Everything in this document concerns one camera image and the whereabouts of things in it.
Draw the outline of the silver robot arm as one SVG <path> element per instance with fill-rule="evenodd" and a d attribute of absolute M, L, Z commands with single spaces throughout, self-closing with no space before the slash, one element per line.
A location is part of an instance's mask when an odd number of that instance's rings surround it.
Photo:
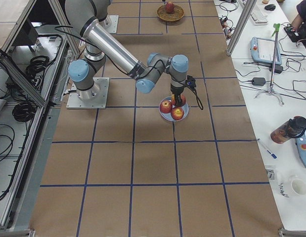
<path fill-rule="evenodd" d="M 104 28 L 108 18 L 109 0 L 67 0 L 65 12 L 71 27 L 87 42 L 108 56 L 120 66 L 126 75 L 136 80 L 136 88 L 142 93 L 149 93 L 162 73 L 171 76 L 171 92 L 175 106 L 183 106 L 181 94 L 188 71 L 188 58 L 185 55 L 173 57 L 152 53 L 147 65 L 137 60 L 119 41 Z"/>

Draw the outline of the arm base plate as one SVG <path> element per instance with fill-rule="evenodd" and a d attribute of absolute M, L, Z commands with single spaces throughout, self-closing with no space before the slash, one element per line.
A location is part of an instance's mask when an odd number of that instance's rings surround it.
<path fill-rule="evenodd" d="M 75 84 L 70 89 L 67 109 L 105 109 L 109 89 L 109 78 L 94 77 L 94 85 L 86 91 L 78 90 Z"/>
<path fill-rule="evenodd" d="M 110 33 L 115 34 L 118 28 L 119 15 L 108 15 L 104 21 L 102 21 L 102 26 L 104 29 Z"/>

